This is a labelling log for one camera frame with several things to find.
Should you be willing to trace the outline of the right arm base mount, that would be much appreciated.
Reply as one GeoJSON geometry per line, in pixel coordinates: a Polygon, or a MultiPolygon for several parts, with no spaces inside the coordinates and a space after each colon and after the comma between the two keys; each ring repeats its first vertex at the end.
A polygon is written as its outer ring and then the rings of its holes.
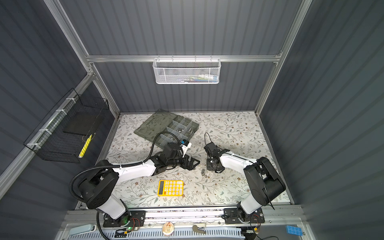
{"type": "Polygon", "coordinates": [[[247,214],[240,208],[224,208],[221,218],[227,225],[230,224],[263,224],[265,223],[262,208],[256,209],[251,214],[247,214]]]}

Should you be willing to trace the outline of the green transparent organizer box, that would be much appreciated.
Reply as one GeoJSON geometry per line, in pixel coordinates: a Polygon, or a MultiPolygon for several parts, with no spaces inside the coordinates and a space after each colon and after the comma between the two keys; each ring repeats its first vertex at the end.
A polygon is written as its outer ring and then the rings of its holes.
{"type": "Polygon", "coordinates": [[[150,142],[160,132],[172,133],[171,135],[160,135],[156,139],[155,145],[163,149],[169,142],[176,142],[177,140],[190,141],[198,129],[199,124],[188,118],[165,110],[157,110],[134,133],[150,142]]]}

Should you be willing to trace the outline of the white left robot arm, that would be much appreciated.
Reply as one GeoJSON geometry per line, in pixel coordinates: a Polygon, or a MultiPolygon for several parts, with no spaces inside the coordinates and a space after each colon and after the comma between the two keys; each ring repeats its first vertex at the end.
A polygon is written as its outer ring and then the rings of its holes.
{"type": "Polygon", "coordinates": [[[114,195],[120,183],[161,174],[167,170],[181,167],[191,171],[200,161],[187,155],[191,143],[168,143],[163,151],[153,154],[143,161],[124,165],[100,161],[95,167],[79,174],[85,178],[78,184],[82,201],[88,209],[96,209],[117,220],[130,215],[122,200],[114,195]]]}

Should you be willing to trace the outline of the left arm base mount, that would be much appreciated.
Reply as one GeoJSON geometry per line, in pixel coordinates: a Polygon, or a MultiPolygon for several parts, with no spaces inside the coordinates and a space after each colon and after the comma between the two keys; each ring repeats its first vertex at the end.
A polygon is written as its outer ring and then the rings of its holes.
{"type": "Polygon", "coordinates": [[[113,219],[108,214],[104,214],[104,228],[138,228],[144,225],[146,211],[129,211],[117,219],[113,219]]]}

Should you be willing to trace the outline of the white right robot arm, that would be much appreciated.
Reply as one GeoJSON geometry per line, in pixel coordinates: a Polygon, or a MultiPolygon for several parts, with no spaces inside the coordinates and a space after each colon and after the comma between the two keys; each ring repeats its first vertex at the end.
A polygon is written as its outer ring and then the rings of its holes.
{"type": "Polygon", "coordinates": [[[243,174],[247,180],[250,193],[238,204],[238,215],[249,216],[286,190],[286,185],[270,160],[265,157],[250,159],[220,149],[214,143],[208,143],[204,150],[208,155],[207,168],[215,173],[226,169],[243,174]]]}

